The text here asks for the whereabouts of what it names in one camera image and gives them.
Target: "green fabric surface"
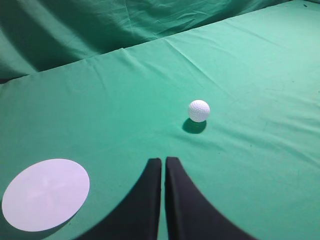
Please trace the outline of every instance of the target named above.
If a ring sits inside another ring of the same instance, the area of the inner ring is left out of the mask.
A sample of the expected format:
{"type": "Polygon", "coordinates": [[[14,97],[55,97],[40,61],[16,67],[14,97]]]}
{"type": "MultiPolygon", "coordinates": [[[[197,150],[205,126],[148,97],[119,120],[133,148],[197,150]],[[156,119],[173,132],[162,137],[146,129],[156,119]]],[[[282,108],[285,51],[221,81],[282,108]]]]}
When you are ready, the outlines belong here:
{"type": "Polygon", "coordinates": [[[2,0],[0,80],[48,70],[287,0],[2,0]]]}
{"type": "MultiPolygon", "coordinates": [[[[112,211],[148,158],[177,156],[206,198],[256,238],[320,239],[320,5],[304,4],[0,85],[0,195],[39,161],[78,162],[88,198],[46,238],[68,240],[112,211]],[[196,99],[211,115],[192,134],[183,125],[196,99]]],[[[3,223],[0,239],[12,239],[3,223]]],[[[167,239],[164,208],[158,239],[167,239]]]]}

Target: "white golf ball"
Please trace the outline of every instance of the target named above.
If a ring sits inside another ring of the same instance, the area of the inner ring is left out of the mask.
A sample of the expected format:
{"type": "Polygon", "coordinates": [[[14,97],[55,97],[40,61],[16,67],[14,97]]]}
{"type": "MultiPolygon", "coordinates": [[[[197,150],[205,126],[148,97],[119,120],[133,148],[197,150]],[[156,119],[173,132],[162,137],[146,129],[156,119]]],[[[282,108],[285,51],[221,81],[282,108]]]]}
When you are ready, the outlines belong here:
{"type": "Polygon", "coordinates": [[[201,123],[205,121],[210,114],[208,103],[202,100],[195,100],[189,105],[189,117],[192,121],[201,123]]]}

